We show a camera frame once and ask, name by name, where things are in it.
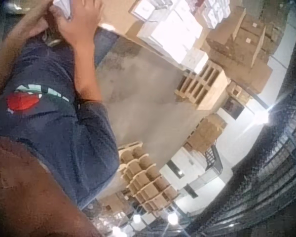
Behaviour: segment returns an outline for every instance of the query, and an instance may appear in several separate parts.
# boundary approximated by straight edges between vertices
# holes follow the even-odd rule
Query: skin
[[[93,37],[101,18],[100,0],[73,0],[67,21],[52,0],[42,0],[10,32],[0,49],[0,93],[26,40],[48,27],[50,11],[74,49],[74,85],[81,99],[101,101],[95,77]],[[64,194],[52,175],[20,143],[0,138],[0,236],[95,237],[92,223]]]

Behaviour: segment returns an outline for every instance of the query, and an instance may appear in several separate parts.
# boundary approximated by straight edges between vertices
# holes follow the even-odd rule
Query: man
[[[79,209],[119,166],[95,78],[102,3],[72,0],[70,21],[51,4],[42,0],[0,49],[0,236],[97,236]],[[30,39],[48,11],[71,48]]]

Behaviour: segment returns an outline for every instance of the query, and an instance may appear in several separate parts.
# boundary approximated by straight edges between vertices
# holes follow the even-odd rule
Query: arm
[[[0,93],[11,74],[14,62],[30,37],[47,29],[42,18],[52,0],[42,0],[14,27],[0,47]]]
[[[73,0],[73,17],[67,21],[59,8],[50,8],[60,33],[74,49],[74,85],[83,100],[102,100],[95,77],[93,41],[101,10],[100,0],[85,0],[84,4],[82,0]]]

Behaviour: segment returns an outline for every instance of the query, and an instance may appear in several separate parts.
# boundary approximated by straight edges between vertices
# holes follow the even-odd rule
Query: concrete floor
[[[142,141],[161,168],[210,111],[176,102],[183,72],[147,49],[120,38],[97,68],[104,103],[119,146]],[[221,97],[215,110],[222,104]],[[97,197],[126,187],[120,174]]]

